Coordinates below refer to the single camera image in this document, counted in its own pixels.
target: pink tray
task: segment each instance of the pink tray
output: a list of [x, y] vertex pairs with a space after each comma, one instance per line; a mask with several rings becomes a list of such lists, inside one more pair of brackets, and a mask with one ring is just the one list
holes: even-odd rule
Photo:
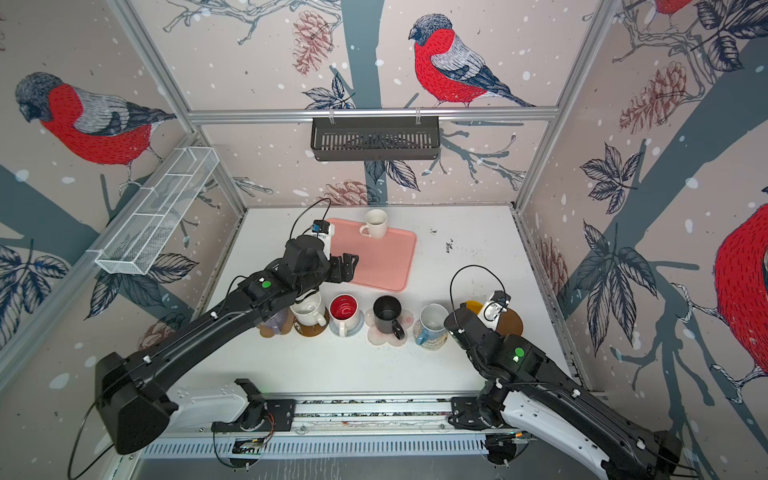
[[331, 239], [331, 255], [352, 253], [360, 257], [352, 283], [390, 292], [402, 292], [408, 284], [416, 234], [390, 228], [384, 238], [375, 240], [360, 235], [360, 222], [329, 218], [336, 227]]

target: mug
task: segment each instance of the mug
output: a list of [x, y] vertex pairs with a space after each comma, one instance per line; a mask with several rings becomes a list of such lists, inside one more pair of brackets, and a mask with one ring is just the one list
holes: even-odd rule
[[384, 210], [375, 209], [366, 214], [366, 224], [360, 227], [360, 235], [371, 238], [382, 238], [386, 235], [389, 217]]
[[419, 314], [419, 323], [422, 325], [422, 332], [416, 338], [416, 345], [421, 346], [431, 340], [437, 340], [440, 339], [440, 337], [447, 336], [448, 331], [443, 325], [447, 316], [448, 310], [437, 303], [430, 303], [422, 308], [422, 312]]
[[400, 302], [390, 295], [380, 296], [373, 303], [373, 314], [376, 316], [376, 328], [381, 333], [394, 333], [395, 338], [402, 340], [406, 337], [406, 331], [397, 321], [402, 307]]
[[331, 321], [339, 327], [339, 336], [344, 337], [360, 321], [357, 299], [351, 295], [339, 295], [331, 301]]
[[326, 305], [319, 292], [313, 293], [301, 302], [294, 303], [290, 306], [290, 311], [302, 325], [326, 325]]

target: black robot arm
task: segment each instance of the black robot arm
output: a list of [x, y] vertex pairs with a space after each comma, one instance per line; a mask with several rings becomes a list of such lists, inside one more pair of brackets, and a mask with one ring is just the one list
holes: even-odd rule
[[119, 454], [149, 445], [178, 409], [168, 389], [225, 343], [288, 308], [323, 282], [353, 279], [357, 255], [331, 257], [311, 235], [288, 240], [282, 258], [237, 285], [219, 304], [161, 343], [96, 364], [96, 409]]

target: metal shelf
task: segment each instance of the metal shelf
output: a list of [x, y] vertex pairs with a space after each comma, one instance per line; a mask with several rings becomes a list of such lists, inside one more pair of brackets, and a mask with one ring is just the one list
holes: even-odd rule
[[146, 197], [96, 259], [106, 272], [146, 275], [219, 164], [210, 147], [186, 147], [176, 152], [176, 159], [160, 181], [141, 188]]

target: light blue mug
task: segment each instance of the light blue mug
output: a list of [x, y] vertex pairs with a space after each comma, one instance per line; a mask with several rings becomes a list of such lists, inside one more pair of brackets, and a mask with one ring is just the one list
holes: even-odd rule
[[422, 312], [419, 314], [422, 331], [416, 337], [416, 345], [426, 347], [427, 344], [434, 344], [437, 348], [442, 346], [442, 342], [445, 341], [443, 337], [448, 335], [448, 331], [443, 325], [447, 316], [448, 310], [437, 303], [430, 303], [422, 308]]

